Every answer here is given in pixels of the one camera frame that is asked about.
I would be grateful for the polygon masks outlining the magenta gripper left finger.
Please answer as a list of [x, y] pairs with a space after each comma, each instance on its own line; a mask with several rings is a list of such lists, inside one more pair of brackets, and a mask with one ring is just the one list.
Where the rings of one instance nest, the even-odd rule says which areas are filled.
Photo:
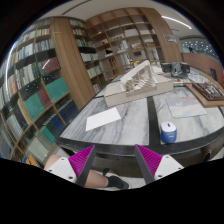
[[89, 146], [69, 158], [61, 157], [47, 171], [84, 187], [96, 155], [95, 146]]

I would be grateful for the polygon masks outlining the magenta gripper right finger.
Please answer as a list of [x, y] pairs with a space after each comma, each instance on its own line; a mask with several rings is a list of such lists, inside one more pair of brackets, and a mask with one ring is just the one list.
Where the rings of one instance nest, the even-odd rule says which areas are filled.
[[159, 155], [140, 145], [135, 145], [135, 156], [146, 184], [183, 169], [172, 156]]

